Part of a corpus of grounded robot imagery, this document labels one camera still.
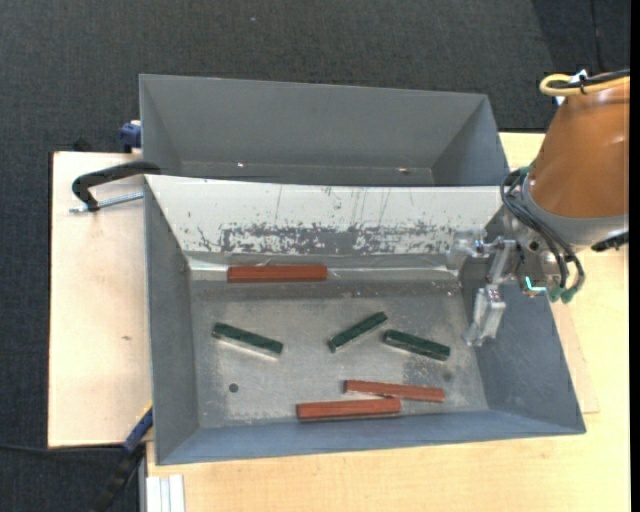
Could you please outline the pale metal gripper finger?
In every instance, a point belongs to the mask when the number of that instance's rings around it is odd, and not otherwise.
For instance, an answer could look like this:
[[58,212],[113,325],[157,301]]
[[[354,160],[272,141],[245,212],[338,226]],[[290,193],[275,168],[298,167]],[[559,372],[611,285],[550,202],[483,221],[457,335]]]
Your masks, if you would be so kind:
[[486,236],[485,230],[456,231],[446,253],[446,268],[460,270],[469,258],[485,258],[488,255],[488,249],[485,247]]
[[487,340],[495,339],[506,309],[499,288],[479,288],[473,301],[472,319],[463,334],[468,346],[479,347]]

